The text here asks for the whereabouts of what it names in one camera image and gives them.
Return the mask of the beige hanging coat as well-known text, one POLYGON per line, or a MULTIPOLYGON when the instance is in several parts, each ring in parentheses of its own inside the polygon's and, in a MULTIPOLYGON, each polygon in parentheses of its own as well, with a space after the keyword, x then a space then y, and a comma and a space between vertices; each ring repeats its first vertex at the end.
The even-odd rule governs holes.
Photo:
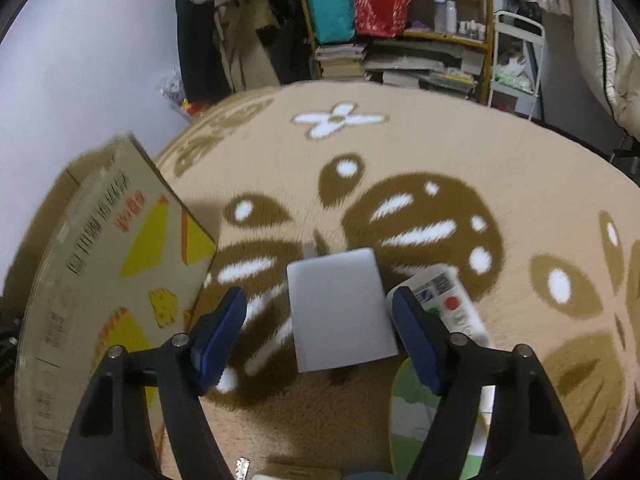
POLYGON ((279 29, 269 0, 228 0, 215 12, 222 66, 233 93, 279 87, 258 30, 279 29))

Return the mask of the white rectangular power adapter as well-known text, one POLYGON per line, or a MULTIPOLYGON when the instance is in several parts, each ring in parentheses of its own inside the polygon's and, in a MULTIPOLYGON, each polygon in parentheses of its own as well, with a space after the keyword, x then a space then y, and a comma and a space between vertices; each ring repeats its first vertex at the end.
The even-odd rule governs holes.
POLYGON ((398 355, 371 248, 300 260, 289 264, 286 272, 301 373, 398 355))

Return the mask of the wooden bookshelf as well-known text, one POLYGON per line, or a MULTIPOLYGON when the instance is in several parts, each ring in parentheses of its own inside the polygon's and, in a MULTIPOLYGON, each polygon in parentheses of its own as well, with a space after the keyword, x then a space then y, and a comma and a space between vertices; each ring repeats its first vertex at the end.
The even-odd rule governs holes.
MULTIPOLYGON (((311 45, 311 69, 318 44, 307 0, 302 0, 311 45)), ((412 0, 406 27, 394 38, 355 36, 344 44, 366 44, 366 79, 416 87, 487 103, 494 50, 494 0, 447 0, 447 31, 434 31, 434 0, 412 0)))

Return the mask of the black hanging coat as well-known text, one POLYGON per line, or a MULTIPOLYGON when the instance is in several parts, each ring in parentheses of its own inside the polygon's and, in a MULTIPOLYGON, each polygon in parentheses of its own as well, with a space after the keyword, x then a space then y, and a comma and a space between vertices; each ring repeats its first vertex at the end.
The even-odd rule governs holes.
POLYGON ((216 104, 232 93, 217 44, 213 3, 175 0, 180 73, 190 103, 216 104))

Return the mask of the white metal rack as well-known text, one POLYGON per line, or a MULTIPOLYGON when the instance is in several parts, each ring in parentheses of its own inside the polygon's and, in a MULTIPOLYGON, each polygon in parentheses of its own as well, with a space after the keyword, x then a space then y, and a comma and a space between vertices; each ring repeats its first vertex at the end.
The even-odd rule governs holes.
POLYGON ((538 21, 507 10, 495 13, 489 107, 533 119, 546 41, 546 30, 538 21))

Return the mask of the red patterned gift bag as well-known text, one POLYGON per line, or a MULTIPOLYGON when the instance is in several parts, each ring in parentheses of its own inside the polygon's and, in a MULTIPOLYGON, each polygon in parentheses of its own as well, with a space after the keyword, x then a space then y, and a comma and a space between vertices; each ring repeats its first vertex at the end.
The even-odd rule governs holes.
POLYGON ((359 36, 394 38, 404 31, 412 0, 355 0, 359 36))

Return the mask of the white plastic bottle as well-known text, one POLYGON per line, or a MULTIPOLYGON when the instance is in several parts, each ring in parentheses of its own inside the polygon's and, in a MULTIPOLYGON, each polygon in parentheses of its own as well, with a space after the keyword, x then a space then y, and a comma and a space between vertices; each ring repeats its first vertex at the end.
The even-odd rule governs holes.
POLYGON ((434 0, 434 31, 438 34, 447 31, 447 0, 434 0))

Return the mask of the white remote control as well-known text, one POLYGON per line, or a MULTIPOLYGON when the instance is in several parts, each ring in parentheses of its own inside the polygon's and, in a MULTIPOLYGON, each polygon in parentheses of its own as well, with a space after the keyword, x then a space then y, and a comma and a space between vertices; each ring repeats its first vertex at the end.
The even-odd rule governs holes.
POLYGON ((451 333, 464 333, 483 347, 494 345, 454 266, 437 263, 416 269, 386 295, 387 310, 392 310, 393 294, 401 286, 411 290, 425 312, 439 316, 451 333))

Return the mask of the snack bag on floor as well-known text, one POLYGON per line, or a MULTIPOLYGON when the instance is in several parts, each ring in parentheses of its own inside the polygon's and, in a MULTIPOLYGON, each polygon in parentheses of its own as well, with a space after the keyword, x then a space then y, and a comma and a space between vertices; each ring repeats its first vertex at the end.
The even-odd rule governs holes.
POLYGON ((183 82, 178 70, 174 70, 158 84, 158 92, 188 122, 204 115, 211 107, 209 102, 191 102, 186 97, 183 82))

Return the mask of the teal bag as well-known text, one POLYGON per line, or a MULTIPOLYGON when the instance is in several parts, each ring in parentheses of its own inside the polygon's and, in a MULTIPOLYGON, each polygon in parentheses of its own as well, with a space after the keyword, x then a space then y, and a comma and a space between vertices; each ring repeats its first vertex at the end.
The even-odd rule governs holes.
POLYGON ((354 0, 307 0, 318 44, 344 44, 355 36, 354 0))

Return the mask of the green oval hand fan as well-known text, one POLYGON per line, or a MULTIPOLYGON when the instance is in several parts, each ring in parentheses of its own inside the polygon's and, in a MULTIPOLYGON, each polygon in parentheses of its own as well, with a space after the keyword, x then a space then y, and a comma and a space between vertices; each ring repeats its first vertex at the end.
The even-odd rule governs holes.
MULTIPOLYGON (((480 408, 472 441, 460 474, 461 479, 475 477, 486 450, 495 402, 495 387, 486 386, 480 394, 480 408)), ((390 398, 390 461, 397 479, 407 479, 431 429, 439 397, 420 383, 409 359, 397 372, 390 398)))

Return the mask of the stack of books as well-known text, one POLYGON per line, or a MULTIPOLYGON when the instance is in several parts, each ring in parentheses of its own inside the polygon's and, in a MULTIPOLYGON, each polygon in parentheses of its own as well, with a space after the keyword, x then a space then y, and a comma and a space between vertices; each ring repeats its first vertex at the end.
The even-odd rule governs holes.
POLYGON ((327 44, 314 50, 321 77, 331 80, 366 79, 366 55, 366 44, 327 44))

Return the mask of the cardboard box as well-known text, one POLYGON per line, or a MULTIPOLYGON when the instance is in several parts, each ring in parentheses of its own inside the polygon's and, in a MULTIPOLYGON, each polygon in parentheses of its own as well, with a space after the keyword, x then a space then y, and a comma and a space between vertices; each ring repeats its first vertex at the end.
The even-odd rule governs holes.
POLYGON ((32 218, 6 288, 25 314, 15 411, 49 477, 108 348, 160 346, 184 332, 216 244, 132 136, 72 160, 32 218))

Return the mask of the white quilted bedding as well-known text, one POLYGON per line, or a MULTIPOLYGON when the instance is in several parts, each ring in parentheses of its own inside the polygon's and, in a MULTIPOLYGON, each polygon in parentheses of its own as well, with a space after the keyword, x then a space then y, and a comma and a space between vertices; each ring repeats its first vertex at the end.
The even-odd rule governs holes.
POLYGON ((616 125, 639 136, 639 41, 613 0, 526 0, 572 19, 578 63, 616 125))

